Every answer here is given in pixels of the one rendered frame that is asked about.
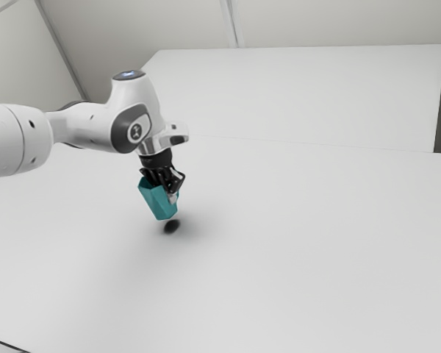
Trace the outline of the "teal faceted mug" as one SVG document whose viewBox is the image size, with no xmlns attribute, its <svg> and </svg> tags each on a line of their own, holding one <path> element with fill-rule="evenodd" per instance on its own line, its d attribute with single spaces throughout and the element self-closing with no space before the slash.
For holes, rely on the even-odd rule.
<svg viewBox="0 0 441 353">
<path fill-rule="evenodd" d="M 158 221 L 168 220 L 177 213 L 179 193 L 168 195 L 163 186 L 153 186 L 144 176 L 137 188 Z"/>
</svg>

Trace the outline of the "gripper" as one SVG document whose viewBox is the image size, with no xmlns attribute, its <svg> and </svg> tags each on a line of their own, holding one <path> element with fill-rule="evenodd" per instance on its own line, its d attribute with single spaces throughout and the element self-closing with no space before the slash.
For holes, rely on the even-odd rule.
<svg viewBox="0 0 441 353">
<path fill-rule="evenodd" d="M 165 149 L 153 155 L 139 155 L 139 159 L 142 165 L 140 173 L 147 182 L 153 187 L 166 188 L 168 201 L 175 204 L 186 176 L 174 168 L 171 149 Z"/>
</svg>

